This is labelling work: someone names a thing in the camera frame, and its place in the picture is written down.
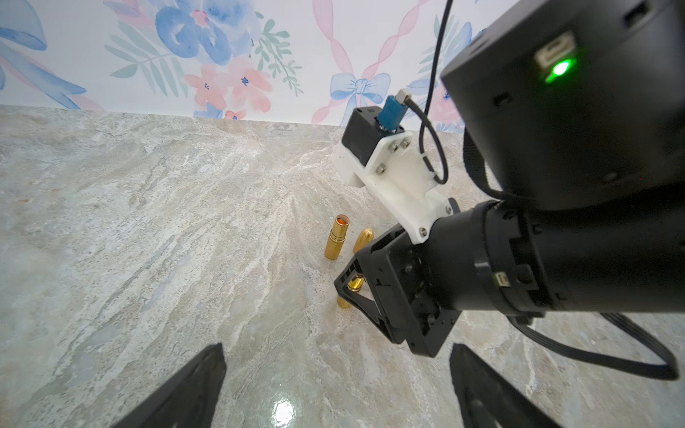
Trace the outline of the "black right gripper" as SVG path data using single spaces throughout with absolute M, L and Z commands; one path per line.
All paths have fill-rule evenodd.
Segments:
M 544 316 L 539 231 L 531 212 L 496 202 L 438 219 L 422 244 L 397 224 L 353 255 L 335 290 L 390 342 L 434 357 L 465 311 L 524 324 Z M 346 285 L 357 276 L 365 284 L 351 294 Z

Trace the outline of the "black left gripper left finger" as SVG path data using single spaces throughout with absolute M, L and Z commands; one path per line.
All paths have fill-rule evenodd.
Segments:
M 210 427 L 226 372 L 222 345 L 209 345 L 115 426 Z

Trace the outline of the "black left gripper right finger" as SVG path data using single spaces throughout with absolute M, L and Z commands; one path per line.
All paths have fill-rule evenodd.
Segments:
M 450 369 L 465 427 L 559 428 L 464 344 L 453 346 Z

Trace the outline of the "gold lipstick cap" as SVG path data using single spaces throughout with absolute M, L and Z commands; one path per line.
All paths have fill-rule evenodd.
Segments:
M 350 292 L 351 294 L 358 294 L 363 285 L 365 284 L 365 278 L 362 275 L 355 275 L 352 279 L 350 279 L 346 285 L 346 290 Z M 338 296 L 337 297 L 337 304 L 341 309 L 349 309 L 351 308 L 351 303 L 349 301 L 346 301 L 343 297 Z
M 361 249 L 363 249 L 366 245 L 370 244 L 373 240 L 375 239 L 375 233 L 371 228 L 365 228 L 363 229 L 354 246 L 353 246 L 353 252 L 357 253 Z

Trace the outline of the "gold lipstick tube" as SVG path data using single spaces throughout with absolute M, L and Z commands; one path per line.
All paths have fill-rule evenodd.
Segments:
M 336 260 L 339 257 L 346 240 L 349 224 L 350 220 L 346 215 L 340 214 L 335 217 L 326 241 L 325 257 L 328 260 Z

